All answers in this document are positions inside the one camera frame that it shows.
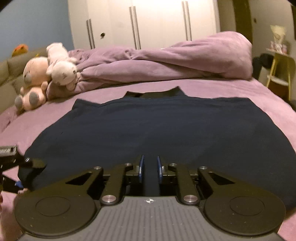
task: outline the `metal door handle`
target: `metal door handle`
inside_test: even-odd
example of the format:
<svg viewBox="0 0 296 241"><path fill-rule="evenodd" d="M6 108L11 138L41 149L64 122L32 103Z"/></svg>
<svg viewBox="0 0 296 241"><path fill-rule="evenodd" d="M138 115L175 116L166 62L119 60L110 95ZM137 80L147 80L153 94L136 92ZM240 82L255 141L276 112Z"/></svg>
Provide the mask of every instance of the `metal door handle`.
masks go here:
<svg viewBox="0 0 296 241"><path fill-rule="evenodd" d="M136 6L133 6L133 14L135 16L135 21L136 21L136 29L137 29L137 35L138 35L139 49L141 49L141 42L140 42L140 34L139 34L139 26L138 26Z"/></svg>
<svg viewBox="0 0 296 241"><path fill-rule="evenodd" d="M190 14L189 14L188 2L185 1L185 4L186 4L187 16L188 16L189 39L190 39L190 41L192 41L191 23L190 23Z"/></svg>
<svg viewBox="0 0 296 241"><path fill-rule="evenodd" d="M187 22L186 22L186 14L185 14L185 5L184 5L184 1L182 1L182 9L183 9L184 24L185 24L186 41L188 41Z"/></svg>
<svg viewBox="0 0 296 241"><path fill-rule="evenodd" d="M90 33L91 33L92 46L93 46L93 48L95 48L96 46L94 44L94 33L92 31L91 19L89 19L89 30L90 30Z"/></svg>
<svg viewBox="0 0 296 241"><path fill-rule="evenodd" d="M129 12L130 12L130 17L131 17L131 28L133 30L133 42L135 44L135 49L137 49L137 42L136 42L136 35L135 35L135 27L134 27L134 24L133 24L133 14L132 14L131 7L129 7Z"/></svg>
<svg viewBox="0 0 296 241"><path fill-rule="evenodd" d="M89 36L89 45L90 45L90 47L92 49L93 47L92 47L92 44L91 44L91 36L90 36L90 30L89 30L89 19L86 21L86 28L87 28L87 34Z"/></svg>

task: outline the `gray plush foot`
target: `gray plush foot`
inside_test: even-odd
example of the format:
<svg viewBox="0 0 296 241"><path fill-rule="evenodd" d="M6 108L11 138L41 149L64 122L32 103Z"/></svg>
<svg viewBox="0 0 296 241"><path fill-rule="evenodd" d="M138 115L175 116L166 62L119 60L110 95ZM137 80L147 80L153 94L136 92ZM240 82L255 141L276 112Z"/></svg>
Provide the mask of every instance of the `gray plush foot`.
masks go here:
<svg viewBox="0 0 296 241"><path fill-rule="evenodd" d="M38 107L39 95L37 95L35 92L31 92L29 95L29 102L32 107L34 108Z"/></svg>
<svg viewBox="0 0 296 241"><path fill-rule="evenodd" d="M24 108L24 102L22 100L22 96L19 95L15 98L15 106L18 110L21 110Z"/></svg>

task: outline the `white plush toy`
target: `white plush toy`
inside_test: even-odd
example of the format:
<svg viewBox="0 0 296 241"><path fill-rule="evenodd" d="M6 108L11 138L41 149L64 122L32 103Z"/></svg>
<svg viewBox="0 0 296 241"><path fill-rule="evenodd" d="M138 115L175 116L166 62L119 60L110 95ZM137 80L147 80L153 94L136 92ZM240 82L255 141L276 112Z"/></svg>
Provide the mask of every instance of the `white plush toy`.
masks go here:
<svg viewBox="0 0 296 241"><path fill-rule="evenodd" d="M46 50L49 61L46 74L51 76L53 83L65 85L70 91L74 90L80 77L74 64L77 61L76 58L69 57L62 43L52 43Z"/></svg>

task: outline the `white wardrobe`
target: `white wardrobe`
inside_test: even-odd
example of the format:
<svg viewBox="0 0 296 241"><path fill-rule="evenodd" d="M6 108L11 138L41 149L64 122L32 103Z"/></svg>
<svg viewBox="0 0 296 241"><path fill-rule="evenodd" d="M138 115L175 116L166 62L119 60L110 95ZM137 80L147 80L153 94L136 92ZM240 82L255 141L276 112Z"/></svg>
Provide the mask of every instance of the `white wardrobe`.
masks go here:
<svg viewBox="0 0 296 241"><path fill-rule="evenodd" d="M75 48L164 48L220 31L217 0L68 0Z"/></svg>

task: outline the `garment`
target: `garment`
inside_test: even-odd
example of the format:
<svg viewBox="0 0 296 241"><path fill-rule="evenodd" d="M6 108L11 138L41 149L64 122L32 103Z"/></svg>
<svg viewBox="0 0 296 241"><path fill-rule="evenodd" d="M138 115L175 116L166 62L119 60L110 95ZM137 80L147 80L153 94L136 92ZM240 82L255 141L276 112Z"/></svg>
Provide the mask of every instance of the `garment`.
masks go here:
<svg viewBox="0 0 296 241"><path fill-rule="evenodd" d="M208 166L269 190L288 209L296 205L294 149L251 100L131 95L104 104L77 100L26 151L25 157L41 158L47 167L40 174L20 168L24 186L41 188L94 166L111 169L144 155L145 194L157 196L160 155L168 163Z"/></svg>

